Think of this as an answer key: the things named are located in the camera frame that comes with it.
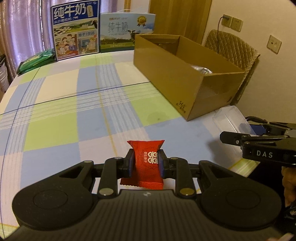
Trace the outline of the person right hand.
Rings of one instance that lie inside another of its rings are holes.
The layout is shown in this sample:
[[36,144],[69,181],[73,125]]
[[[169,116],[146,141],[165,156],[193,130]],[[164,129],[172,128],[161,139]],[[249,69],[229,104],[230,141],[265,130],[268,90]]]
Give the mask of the person right hand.
[[282,167],[281,170],[284,187],[285,206],[290,206],[295,201],[296,173],[295,168]]

